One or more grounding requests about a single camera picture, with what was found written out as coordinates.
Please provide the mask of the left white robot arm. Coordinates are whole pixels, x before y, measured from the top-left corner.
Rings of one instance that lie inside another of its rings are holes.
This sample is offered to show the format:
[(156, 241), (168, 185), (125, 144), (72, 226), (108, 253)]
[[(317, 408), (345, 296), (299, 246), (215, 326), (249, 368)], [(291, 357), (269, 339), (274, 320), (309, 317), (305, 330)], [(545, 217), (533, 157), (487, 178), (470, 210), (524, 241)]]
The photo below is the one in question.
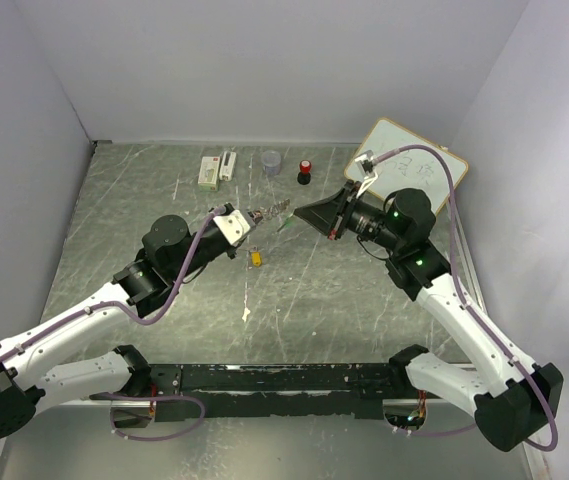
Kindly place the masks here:
[(69, 357), (126, 321), (150, 326), (162, 318), (184, 278), (238, 247), (265, 220), (260, 210), (226, 204), (190, 233), (177, 215), (157, 219), (133, 262), (66, 312), (0, 341), (0, 439), (33, 417), (67, 401), (115, 393), (137, 399), (151, 385), (150, 368), (133, 347), (117, 347), (76, 363)]

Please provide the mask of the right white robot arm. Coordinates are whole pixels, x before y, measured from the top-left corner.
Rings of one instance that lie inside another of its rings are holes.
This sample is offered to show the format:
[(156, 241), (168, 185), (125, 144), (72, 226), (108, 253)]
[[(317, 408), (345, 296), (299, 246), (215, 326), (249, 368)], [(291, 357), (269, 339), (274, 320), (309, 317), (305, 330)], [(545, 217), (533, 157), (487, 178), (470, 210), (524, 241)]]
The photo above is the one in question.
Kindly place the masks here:
[(454, 261), (430, 240), (436, 216), (426, 193), (401, 189), (377, 208), (358, 198), (357, 190), (347, 182), (294, 214), (331, 240), (350, 231), (359, 241), (383, 248), (393, 284), (445, 328), (475, 369), (464, 371), (412, 346), (391, 358), (390, 390), (403, 398), (422, 390), (446, 400), (471, 416), (500, 451), (529, 443), (543, 427), (552, 431), (546, 448), (554, 449), (564, 377), (554, 364), (540, 365), (523, 352), (481, 311), (461, 284)]

